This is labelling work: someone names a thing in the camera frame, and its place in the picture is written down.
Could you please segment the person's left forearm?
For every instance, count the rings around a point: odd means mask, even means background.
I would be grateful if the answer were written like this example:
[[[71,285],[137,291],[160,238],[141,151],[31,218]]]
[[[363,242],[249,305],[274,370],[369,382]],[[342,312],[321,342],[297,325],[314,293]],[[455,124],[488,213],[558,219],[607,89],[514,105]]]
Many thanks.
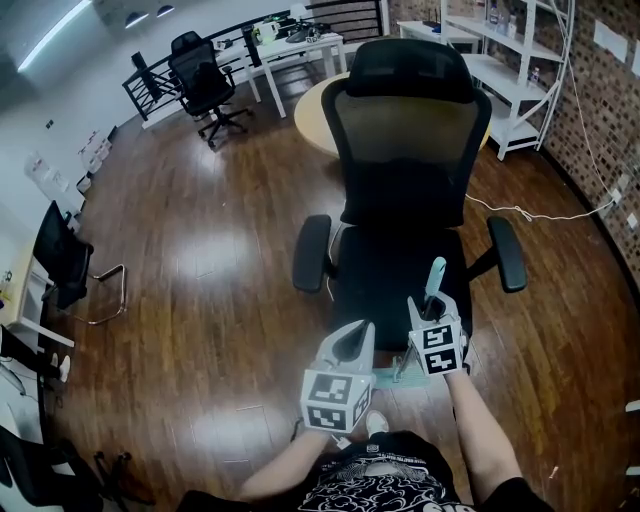
[[[295,488],[307,478],[330,440],[328,432],[305,430],[275,459],[243,483],[239,499],[261,501]]]

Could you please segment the white metal rack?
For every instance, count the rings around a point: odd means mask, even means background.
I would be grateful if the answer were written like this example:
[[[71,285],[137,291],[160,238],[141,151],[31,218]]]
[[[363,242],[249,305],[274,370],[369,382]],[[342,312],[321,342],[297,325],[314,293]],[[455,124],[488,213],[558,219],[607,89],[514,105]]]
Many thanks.
[[[640,411],[640,400],[630,401],[625,405],[625,412],[631,413]],[[640,477],[640,465],[629,466],[626,469],[625,475],[627,477]]]

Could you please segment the person's right forearm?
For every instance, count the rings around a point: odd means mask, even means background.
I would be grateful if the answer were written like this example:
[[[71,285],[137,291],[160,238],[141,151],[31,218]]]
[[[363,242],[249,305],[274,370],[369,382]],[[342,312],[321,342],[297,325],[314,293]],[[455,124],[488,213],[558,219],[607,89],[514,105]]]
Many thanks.
[[[522,476],[511,442],[490,412],[469,375],[444,377],[455,412],[462,455],[480,503],[504,482]]]

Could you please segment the person's white shoe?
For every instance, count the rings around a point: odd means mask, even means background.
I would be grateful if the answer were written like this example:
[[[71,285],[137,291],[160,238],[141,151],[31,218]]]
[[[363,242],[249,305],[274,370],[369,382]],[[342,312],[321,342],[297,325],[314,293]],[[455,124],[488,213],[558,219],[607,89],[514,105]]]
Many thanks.
[[[370,409],[367,412],[365,424],[369,438],[378,433],[389,432],[389,423],[386,417],[378,410]]]

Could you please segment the white side table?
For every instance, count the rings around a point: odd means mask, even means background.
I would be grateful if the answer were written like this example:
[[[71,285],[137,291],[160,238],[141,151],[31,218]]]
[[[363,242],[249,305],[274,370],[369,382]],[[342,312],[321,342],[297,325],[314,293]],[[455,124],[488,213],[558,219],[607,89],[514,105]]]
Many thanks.
[[[441,34],[421,21],[398,21],[397,26],[401,38],[441,42]],[[479,51],[481,39],[477,35],[454,26],[447,29],[447,35],[447,41],[460,52],[477,53]]]

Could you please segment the beige desk with white legs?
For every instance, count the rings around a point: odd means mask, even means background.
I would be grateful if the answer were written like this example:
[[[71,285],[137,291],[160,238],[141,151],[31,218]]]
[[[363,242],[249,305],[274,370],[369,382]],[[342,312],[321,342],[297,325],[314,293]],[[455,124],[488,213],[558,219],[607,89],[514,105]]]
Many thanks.
[[[48,338],[69,348],[75,347],[72,339],[64,337],[54,331],[47,329],[40,324],[39,320],[32,320],[25,315],[25,307],[29,296],[29,284],[32,277],[36,277],[44,284],[51,284],[52,281],[38,273],[34,269],[35,258],[33,249],[35,239],[23,244],[15,251],[6,271],[11,274],[8,286],[4,291],[7,297],[5,306],[0,309],[0,323],[6,327],[19,326],[28,329],[38,335]]]

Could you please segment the teal mop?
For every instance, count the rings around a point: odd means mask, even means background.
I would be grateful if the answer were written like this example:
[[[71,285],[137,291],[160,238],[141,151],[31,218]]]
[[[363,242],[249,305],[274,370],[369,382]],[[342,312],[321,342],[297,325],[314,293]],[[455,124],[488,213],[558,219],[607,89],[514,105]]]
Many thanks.
[[[422,305],[418,307],[421,316],[429,320],[436,294],[439,292],[445,274],[446,260],[436,257],[432,263],[429,277],[424,289]],[[390,353],[390,365],[386,368],[375,368],[375,390],[394,390],[424,387],[428,377],[421,368],[416,350],[408,340],[407,348],[400,353]]]

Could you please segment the white metal shelf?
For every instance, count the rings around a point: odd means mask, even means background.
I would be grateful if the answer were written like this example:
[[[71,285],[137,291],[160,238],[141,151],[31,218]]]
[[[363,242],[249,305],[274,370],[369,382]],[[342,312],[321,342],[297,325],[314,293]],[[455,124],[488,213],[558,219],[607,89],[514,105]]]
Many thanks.
[[[497,158],[540,150],[549,131],[569,70],[576,0],[440,0],[443,42],[454,26],[477,35],[477,53],[465,53],[467,68],[489,97],[489,137]],[[539,82],[529,86],[540,69]]]

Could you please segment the black high-back office chair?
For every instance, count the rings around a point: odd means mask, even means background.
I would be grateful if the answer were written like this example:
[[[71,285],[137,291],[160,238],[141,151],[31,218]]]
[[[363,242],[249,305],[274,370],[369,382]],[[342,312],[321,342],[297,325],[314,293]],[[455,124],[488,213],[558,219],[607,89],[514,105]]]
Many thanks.
[[[492,105],[462,55],[439,43],[383,38],[363,44],[349,76],[330,83],[321,105],[336,143],[345,187],[338,256],[329,256],[331,220],[308,217],[293,261],[296,289],[333,283],[332,327],[375,326],[375,347],[408,344],[408,307],[422,305],[433,262],[443,258],[442,291],[472,330],[471,281],[497,268],[503,289],[527,275],[512,225],[487,221],[490,248],[465,260],[458,230],[471,172]]]

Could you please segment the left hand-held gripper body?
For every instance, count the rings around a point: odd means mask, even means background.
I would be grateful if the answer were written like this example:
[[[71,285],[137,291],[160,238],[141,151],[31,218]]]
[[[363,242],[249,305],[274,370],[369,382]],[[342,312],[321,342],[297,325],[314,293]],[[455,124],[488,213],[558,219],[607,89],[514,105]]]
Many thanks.
[[[305,370],[300,408],[306,427],[353,431],[371,404],[373,361],[315,360]]]

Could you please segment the white water dispenser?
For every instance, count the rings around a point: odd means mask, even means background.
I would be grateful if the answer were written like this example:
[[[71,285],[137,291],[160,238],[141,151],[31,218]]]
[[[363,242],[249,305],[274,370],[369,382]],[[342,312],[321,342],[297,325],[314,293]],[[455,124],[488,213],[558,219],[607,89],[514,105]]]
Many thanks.
[[[24,174],[51,201],[66,198],[69,182],[60,171],[50,166],[38,152],[27,155]]]

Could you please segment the plain white desk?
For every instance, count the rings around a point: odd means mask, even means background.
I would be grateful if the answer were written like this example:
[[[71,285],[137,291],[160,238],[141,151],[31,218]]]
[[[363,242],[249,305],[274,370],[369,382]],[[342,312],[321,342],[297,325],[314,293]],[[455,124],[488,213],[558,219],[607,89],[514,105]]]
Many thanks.
[[[37,374],[21,363],[0,359],[0,426],[42,444],[39,384]]]

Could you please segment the black wheeled chair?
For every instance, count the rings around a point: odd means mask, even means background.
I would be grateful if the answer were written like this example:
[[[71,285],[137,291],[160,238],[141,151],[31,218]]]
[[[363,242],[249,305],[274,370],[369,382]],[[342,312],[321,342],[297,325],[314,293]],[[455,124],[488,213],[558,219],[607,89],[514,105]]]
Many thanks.
[[[131,459],[130,453],[122,452],[107,465],[98,451],[90,467],[67,439],[49,448],[0,426],[0,490],[15,489],[24,505],[38,511],[59,507],[62,512],[104,512],[106,501],[121,512],[130,512],[129,502],[154,506],[150,492],[126,475]],[[137,490],[143,494],[136,495]]]

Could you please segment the round wooden table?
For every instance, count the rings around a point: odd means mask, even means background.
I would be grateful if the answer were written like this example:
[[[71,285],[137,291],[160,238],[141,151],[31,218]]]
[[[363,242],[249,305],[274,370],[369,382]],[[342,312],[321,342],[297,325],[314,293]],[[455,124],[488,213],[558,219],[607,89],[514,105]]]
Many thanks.
[[[457,165],[476,158],[488,138],[491,114],[489,97],[478,88],[451,98],[406,96],[357,88],[339,75],[306,92],[294,120],[305,141],[330,156]]]

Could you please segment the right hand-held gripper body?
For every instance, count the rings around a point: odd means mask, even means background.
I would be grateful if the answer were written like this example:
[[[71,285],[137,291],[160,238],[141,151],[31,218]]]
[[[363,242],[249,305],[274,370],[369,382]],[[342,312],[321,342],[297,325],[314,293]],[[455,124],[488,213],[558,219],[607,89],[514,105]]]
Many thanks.
[[[445,375],[463,369],[467,337],[460,322],[441,322],[409,333],[426,375]]]

